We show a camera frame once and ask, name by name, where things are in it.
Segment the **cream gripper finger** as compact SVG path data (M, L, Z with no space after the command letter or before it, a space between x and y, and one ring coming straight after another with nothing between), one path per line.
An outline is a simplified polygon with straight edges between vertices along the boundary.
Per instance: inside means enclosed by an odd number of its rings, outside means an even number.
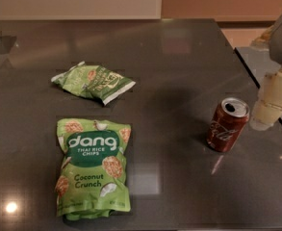
M266 73L252 109L250 126L256 131L268 130L282 116L282 66Z

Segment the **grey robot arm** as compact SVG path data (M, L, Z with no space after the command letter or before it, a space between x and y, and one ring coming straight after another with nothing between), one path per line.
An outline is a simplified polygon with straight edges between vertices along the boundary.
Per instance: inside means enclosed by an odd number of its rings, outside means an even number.
M265 75L251 113L251 127L265 131L282 116L282 14L250 46L257 50L268 50L270 59L280 64L275 73Z

